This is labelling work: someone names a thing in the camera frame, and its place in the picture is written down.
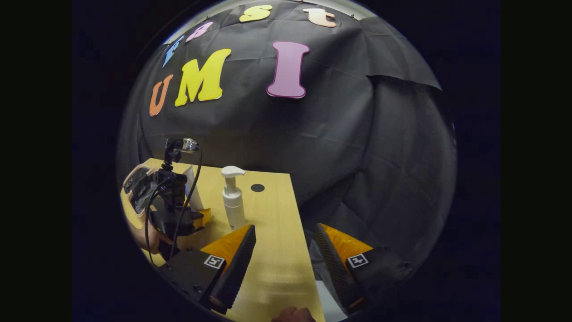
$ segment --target white pump bottle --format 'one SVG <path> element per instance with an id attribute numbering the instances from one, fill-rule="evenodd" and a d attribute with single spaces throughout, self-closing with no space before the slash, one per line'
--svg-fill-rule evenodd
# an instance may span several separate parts
<path id="1" fill-rule="evenodd" d="M 236 176 L 244 175 L 241 168 L 228 166 L 222 169 L 226 186 L 223 189 L 224 209 L 227 211 L 228 223 L 232 230 L 246 225 L 244 220 L 243 192 L 236 186 Z"/>

